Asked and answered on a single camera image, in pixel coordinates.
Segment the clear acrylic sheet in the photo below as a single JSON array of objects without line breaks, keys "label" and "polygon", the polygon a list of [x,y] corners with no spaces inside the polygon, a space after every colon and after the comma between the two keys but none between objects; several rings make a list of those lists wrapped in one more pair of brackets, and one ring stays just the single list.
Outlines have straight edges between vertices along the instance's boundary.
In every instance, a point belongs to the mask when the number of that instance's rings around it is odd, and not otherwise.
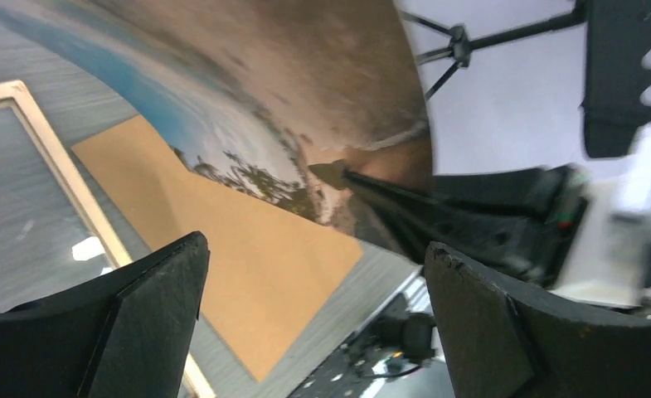
[{"label": "clear acrylic sheet", "polygon": [[0,313],[111,270],[22,122],[0,108]]}]

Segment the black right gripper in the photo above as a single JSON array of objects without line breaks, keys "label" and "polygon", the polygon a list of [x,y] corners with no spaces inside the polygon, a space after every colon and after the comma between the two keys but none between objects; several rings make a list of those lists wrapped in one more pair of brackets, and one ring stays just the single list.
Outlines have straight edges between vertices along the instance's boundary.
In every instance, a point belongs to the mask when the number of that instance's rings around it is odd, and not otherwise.
[{"label": "black right gripper", "polygon": [[429,191],[354,172],[342,160],[309,169],[368,206],[410,260],[421,263],[438,241],[543,288],[556,282],[587,208],[588,174],[575,164],[435,176]]}]

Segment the beach landscape photo print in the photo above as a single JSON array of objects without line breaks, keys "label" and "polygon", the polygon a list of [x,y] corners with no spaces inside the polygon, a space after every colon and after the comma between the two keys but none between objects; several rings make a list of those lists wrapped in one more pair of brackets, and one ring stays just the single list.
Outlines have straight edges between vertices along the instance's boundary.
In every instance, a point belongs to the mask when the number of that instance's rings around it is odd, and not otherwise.
[{"label": "beach landscape photo print", "polygon": [[0,1],[0,22],[121,96],[199,174],[423,259],[429,118],[393,1]]}]

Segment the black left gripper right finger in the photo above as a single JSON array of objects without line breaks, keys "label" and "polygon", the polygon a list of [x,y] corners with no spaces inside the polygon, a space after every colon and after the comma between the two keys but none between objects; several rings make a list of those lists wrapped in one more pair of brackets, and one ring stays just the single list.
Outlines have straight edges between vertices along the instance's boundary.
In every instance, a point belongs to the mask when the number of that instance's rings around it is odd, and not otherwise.
[{"label": "black left gripper right finger", "polygon": [[433,242],[425,278],[458,397],[651,397],[651,320],[577,303]]}]

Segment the brown cardboard backing board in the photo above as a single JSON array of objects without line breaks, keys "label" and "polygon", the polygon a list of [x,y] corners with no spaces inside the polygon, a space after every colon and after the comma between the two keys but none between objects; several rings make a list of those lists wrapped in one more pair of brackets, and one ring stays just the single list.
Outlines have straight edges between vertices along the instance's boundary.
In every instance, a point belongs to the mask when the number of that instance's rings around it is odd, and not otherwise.
[{"label": "brown cardboard backing board", "polygon": [[140,116],[73,152],[151,249],[206,236],[202,313],[257,381],[362,257],[352,237],[190,172]]}]

